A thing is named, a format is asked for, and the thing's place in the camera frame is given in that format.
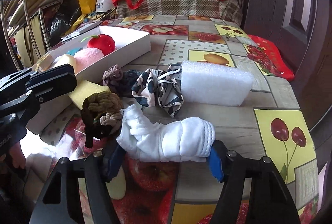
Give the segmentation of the person's hand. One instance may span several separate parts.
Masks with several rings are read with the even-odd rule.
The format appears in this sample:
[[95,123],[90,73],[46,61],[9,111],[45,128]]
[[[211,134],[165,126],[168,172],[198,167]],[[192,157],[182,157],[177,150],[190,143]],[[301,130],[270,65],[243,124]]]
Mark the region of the person's hand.
[[11,162],[14,168],[25,168],[26,157],[21,150],[20,142],[16,143],[10,148],[8,155],[12,158]]

